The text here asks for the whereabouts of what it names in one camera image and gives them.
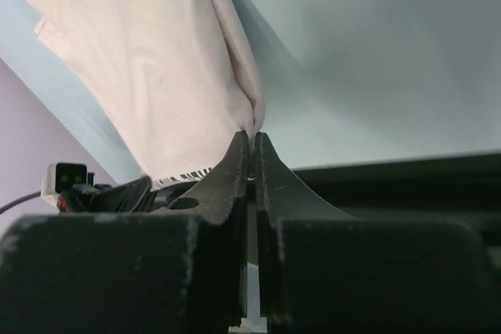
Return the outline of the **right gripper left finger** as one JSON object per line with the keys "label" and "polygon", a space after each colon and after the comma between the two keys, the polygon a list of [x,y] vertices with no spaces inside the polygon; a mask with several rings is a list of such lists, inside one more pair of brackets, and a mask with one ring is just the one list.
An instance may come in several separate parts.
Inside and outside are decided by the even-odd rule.
{"label": "right gripper left finger", "polygon": [[4,333],[225,333],[245,314],[249,142],[150,214],[31,215],[1,241]]}

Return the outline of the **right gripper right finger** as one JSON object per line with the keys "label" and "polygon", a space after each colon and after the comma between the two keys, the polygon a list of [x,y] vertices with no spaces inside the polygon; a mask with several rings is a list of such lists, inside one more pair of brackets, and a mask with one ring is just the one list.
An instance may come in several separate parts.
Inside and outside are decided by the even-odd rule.
{"label": "right gripper right finger", "polygon": [[353,216],[255,145],[261,314],[272,333],[497,333],[500,245],[458,221]]}

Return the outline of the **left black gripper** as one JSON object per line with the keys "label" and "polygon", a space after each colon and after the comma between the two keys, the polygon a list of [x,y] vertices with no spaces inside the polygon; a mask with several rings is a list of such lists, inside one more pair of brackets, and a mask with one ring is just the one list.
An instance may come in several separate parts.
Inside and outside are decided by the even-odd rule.
{"label": "left black gripper", "polygon": [[149,177],[117,186],[75,184],[58,197],[61,213],[148,213],[157,192]]}

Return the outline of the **white and dark green t-shirt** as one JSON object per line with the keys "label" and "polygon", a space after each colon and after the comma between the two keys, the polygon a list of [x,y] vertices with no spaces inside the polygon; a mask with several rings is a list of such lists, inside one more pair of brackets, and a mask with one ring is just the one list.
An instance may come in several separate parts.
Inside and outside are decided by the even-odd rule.
{"label": "white and dark green t-shirt", "polygon": [[82,80],[155,189],[197,181],[264,91],[232,0],[26,0],[35,33]]}

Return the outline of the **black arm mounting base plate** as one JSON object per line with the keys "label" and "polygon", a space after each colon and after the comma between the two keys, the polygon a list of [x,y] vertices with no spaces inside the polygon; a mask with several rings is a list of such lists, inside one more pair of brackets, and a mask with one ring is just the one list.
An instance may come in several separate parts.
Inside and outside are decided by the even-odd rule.
{"label": "black arm mounting base plate", "polygon": [[333,206],[364,219],[458,221],[500,245],[500,154],[297,170]]}

